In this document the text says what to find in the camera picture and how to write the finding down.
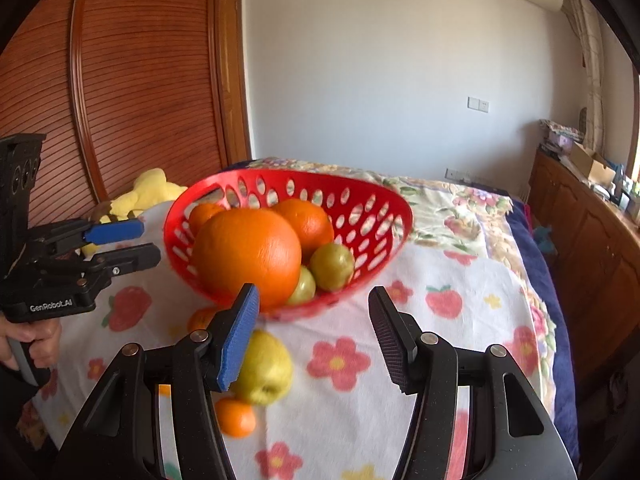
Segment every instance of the blue blanket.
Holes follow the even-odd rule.
[[[513,212],[507,215],[513,238],[522,255],[529,281],[539,297],[546,303],[551,320],[556,324],[556,357],[554,359],[554,381],[556,382],[556,413],[554,423],[569,452],[574,465],[579,459],[578,420],[575,409],[574,369],[562,310],[549,269],[542,253],[529,233],[524,204],[513,200]]]

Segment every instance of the wooden dresser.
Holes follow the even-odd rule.
[[[562,164],[537,152],[529,205],[552,228],[551,275],[566,319],[580,388],[636,351],[640,337],[640,234]]]

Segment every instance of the hand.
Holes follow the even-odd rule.
[[[18,369],[7,338],[23,343],[34,342],[29,354],[36,368],[47,368],[58,361],[62,327],[58,319],[44,319],[34,323],[9,323],[0,314],[0,363],[11,370]]]

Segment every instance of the tangerine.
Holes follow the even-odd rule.
[[[191,317],[187,322],[188,332],[191,333],[194,330],[206,330],[213,317],[219,311],[220,309],[214,306],[206,306],[205,308],[196,310],[193,314],[191,314]]]
[[[260,310],[283,305],[298,284],[302,250],[296,232],[268,209],[231,209],[204,224],[191,262],[202,285],[231,305],[245,283],[260,293]]]
[[[302,260],[311,258],[316,249],[334,241],[334,227],[320,206],[299,198],[290,198],[271,207],[293,227],[302,247]]]
[[[250,404],[225,397],[215,403],[214,409],[220,430],[228,436],[244,438],[254,431],[255,413]]]
[[[202,226],[222,211],[226,211],[226,209],[211,202],[203,202],[194,207],[189,215],[189,229],[191,229],[193,236],[198,236]]]

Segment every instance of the stuffed animal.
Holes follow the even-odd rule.
[[[140,174],[133,183],[132,191],[120,195],[111,202],[98,204],[91,218],[101,224],[136,218],[145,209],[162,202],[175,200],[186,189],[186,186],[167,182],[164,171],[160,168],[153,168]],[[89,258],[97,250],[98,246],[88,244],[82,248],[82,253]]]

